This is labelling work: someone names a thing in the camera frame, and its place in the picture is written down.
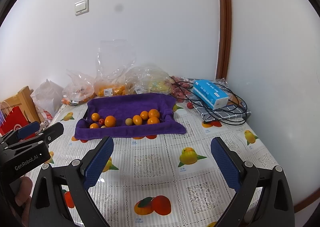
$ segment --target blue gripper pad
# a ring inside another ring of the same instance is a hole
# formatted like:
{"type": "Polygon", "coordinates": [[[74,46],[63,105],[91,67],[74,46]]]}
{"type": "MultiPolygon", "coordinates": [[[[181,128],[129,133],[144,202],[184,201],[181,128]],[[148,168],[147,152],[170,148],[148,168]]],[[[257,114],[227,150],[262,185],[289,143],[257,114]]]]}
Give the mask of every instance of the blue gripper pad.
{"type": "Polygon", "coordinates": [[[238,192],[241,188],[240,172],[216,138],[211,141],[211,153],[228,186],[238,192]]]}
{"type": "Polygon", "coordinates": [[[32,122],[23,128],[20,128],[17,133],[18,139],[22,140],[25,139],[26,137],[30,136],[34,132],[37,132],[40,129],[40,124],[39,122],[35,121],[32,122]]]}
{"type": "Polygon", "coordinates": [[[100,148],[100,151],[94,156],[90,164],[87,166],[84,172],[84,182],[83,187],[88,190],[90,187],[96,185],[101,172],[111,157],[113,152],[113,139],[109,137],[107,141],[100,148]]]}

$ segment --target light switch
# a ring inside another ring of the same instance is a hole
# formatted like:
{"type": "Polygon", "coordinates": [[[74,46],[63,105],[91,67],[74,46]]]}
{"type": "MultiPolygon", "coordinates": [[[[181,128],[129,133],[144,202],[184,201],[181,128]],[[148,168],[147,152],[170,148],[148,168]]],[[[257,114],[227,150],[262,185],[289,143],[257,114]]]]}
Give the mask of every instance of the light switch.
{"type": "Polygon", "coordinates": [[[89,11],[89,0],[81,0],[75,3],[75,15],[81,15],[89,11]]]}

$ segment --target bag of oranges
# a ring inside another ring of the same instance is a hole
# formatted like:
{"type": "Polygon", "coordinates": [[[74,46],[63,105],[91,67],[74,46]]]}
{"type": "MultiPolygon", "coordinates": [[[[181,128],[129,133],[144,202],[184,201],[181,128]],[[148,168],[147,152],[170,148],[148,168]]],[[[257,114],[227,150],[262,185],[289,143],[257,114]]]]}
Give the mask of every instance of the bag of oranges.
{"type": "Polygon", "coordinates": [[[125,74],[135,63],[136,54],[127,40],[101,41],[96,59],[94,92],[99,97],[125,95],[125,74]]]}

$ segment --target blue tissue box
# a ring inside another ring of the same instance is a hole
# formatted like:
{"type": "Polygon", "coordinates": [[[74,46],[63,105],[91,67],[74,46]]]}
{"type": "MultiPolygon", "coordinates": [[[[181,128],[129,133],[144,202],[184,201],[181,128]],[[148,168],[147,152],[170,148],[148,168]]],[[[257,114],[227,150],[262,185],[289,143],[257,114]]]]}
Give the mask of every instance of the blue tissue box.
{"type": "Polygon", "coordinates": [[[192,91],[213,110],[225,107],[229,100],[229,96],[209,80],[196,80],[192,91]]]}

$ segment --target price label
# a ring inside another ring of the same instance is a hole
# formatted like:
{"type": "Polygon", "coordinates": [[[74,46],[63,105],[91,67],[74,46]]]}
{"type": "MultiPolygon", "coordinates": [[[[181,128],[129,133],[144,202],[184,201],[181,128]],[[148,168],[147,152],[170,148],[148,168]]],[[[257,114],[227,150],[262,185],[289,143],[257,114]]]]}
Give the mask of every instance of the price label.
{"type": "Polygon", "coordinates": [[[112,88],[104,89],[103,91],[105,97],[113,96],[112,88]]]}

